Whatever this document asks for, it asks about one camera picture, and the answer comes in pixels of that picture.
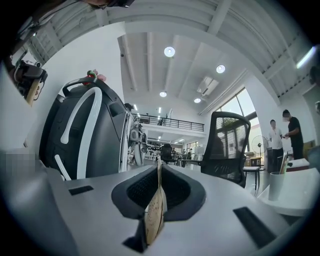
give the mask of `black metal railing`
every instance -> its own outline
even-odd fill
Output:
[[[165,126],[165,127],[172,127],[172,128],[180,128],[192,131],[203,132],[204,131],[204,124],[198,122],[189,122],[165,117],[157,117],[152,115],[144,115],[140,114],[132,114],[134,119],[137,120],[140,124],[148,124],[148,125],[155,125],[155,126]]]

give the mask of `air conditioner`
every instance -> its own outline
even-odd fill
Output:
[[[202,96],[209,95],[212,91],[217,87],[219,82],[214,80],[210,76],[206,76],[202,82],[200,83],[198,89],[196,90],[198,93],[201,93]]]

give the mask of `standing fan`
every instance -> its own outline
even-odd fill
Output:
[[[251,148],[255,154],[260,154],[261,157],[268,149],[268,141],[265,137],[258,135],[253,138]],[[264,164],[260,160],[260,171],[264,171],[265,168],[261,168],[261,166],[264,166]]]

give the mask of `black shirt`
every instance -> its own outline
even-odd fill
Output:
[[[304,139],[302,138],[302,132],[301,132],[301,127],[299,120],[296,117],[291,117],[290,123],[288,125],[289,132],[292,132],[294,129],[299,128],[299,132],[295,135],[291,135],[291,146],[296,147],[296,146],[303,146],[304,145]]]

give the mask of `white cup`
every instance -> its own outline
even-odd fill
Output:
[[[285,174],[279,174],[279,171],[271,172],[269,185],[269,200],[277,201],[281,189],[284,185]]]

